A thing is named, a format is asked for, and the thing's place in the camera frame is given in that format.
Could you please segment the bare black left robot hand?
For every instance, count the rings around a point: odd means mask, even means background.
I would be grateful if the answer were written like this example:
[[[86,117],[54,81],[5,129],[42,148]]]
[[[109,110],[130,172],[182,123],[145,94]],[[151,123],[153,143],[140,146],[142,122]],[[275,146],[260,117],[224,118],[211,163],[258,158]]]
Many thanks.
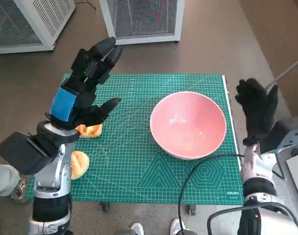
[[[121,98],[95,105],[96,89],[107,81],[121,54],[122,48],[116,45],[114,37],[98,42],[89,50],[79,50],[70,77],[61,84],[46,114],[54,126],[72,130],[82,124],[99,125],[107,119]]]

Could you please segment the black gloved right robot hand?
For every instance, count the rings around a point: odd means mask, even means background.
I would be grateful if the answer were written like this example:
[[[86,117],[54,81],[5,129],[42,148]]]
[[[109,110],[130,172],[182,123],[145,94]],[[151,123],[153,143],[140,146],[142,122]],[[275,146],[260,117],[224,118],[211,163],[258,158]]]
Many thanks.
[[[255,79],[240,80],[236,87],[236,101],[242,106],[246,117],[248,136],[243,140],[245,146],[263,141],[271,132],[278,105],[278,86],[268,92]]]

